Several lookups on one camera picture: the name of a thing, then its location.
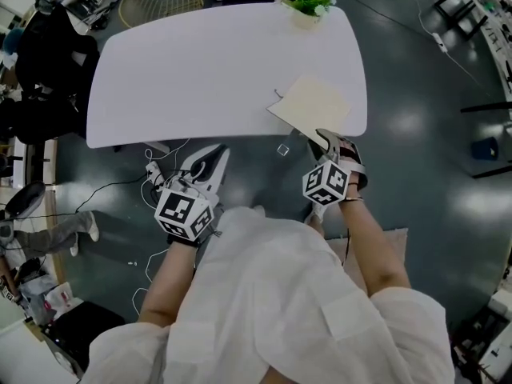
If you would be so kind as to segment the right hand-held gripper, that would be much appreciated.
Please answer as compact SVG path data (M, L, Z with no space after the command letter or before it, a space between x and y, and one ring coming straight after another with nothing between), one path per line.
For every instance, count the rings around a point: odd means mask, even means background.
M360 164L339 157L340 141L350 141L348 138L323 128L317 128L315 132L326 146L308 141L314 168L302 177L303 196L323 206L361 200L358 192L367 186L368 179L356 145Z

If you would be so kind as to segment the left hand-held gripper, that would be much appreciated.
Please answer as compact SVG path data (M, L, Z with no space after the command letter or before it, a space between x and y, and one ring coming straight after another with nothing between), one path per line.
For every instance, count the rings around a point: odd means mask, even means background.
M173 239L197 241L212 223L229 156L223 144L202 148L165 183L154 218Z

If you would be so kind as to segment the beige paper sheet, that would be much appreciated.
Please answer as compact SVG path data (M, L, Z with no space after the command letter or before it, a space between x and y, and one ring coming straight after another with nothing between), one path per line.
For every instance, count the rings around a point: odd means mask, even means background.
M301 76L275 104L266 109L324 150L328 143L317 129L340 134L350 113L347 100L337 88L311 76Z

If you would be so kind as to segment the person's right forearm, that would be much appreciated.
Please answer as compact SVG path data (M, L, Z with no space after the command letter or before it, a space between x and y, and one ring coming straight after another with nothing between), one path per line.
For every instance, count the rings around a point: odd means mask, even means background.
M391 287L410 288L402 260L364 201L340 202L339 207L368 295Z

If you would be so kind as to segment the person's left forearm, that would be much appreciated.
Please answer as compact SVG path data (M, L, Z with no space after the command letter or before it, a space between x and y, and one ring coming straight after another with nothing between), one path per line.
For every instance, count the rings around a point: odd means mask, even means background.
M138 322L160 327L175 323L194 276L197 249L172 242L142 303Z

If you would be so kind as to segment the person's right hand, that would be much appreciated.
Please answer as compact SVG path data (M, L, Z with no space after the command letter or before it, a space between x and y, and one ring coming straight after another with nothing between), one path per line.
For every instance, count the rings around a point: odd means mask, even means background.
M354 144L347 140L341 140L339 142L339 157L341 160L361 163L359 154Z

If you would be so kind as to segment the potted plant with white flowers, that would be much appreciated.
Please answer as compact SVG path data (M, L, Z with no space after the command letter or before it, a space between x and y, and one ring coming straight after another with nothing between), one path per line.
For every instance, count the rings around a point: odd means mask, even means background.
M329 12L337 0L274 0L291 9L291 20L299 28L311 30Z

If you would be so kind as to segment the person's white shirt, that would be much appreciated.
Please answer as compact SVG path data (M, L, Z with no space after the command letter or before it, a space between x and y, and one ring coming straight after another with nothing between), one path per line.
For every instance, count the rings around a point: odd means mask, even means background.
M233 208L171 326L99 335L82 384L454 384L444 308L373 295L304 223Z

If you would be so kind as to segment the blue-green waste bin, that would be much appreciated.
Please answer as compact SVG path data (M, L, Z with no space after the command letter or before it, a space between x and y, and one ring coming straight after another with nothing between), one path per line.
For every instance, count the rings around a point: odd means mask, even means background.
M488 137L472 142L470 151L476 160L496 161L499 156L498 141L495 137Z

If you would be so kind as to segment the black square stool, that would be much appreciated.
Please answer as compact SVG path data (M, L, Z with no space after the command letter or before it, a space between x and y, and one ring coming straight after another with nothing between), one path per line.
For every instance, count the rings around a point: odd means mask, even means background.
M476 20L475 24L473 24L472 29L466 31L461 26L461 22L474 11L476 11L476 3L474 2L474 0L469 0L468 2L464 3L459 2L456 5L456 10L449 12L444 9L444 5L448 1L449 0L437 0L436 3L434 4L434 8L444 18L449 30L455 28L466 41L471 40L472 37L475 36L476 33L479 32L480 29L488 22L489 16L487 14L483 14L482 18L480 20Z

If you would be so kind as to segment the black chair with dark jacket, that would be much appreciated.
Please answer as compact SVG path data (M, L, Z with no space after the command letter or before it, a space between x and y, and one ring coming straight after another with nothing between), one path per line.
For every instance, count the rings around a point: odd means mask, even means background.
M22 30L14 72L22 99L0 103L0 137L35 145L65 134L86 138L90 90L100 53L81 35L66 9L40 12Z

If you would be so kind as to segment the black box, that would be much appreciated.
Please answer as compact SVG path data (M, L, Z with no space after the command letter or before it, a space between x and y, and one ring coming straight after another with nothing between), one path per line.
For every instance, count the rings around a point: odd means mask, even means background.
M77 378L89 365L90 344L107 330L122 326L125 319L102 306L83 302L41 328L42 336L57 363Z

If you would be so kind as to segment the white plastic bag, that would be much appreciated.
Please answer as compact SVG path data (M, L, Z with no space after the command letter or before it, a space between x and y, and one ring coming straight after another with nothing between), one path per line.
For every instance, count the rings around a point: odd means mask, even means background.
M57 284L45 274L20 285L21 306L27 317L38 325L45 325L82 303L73 295L68 282Z

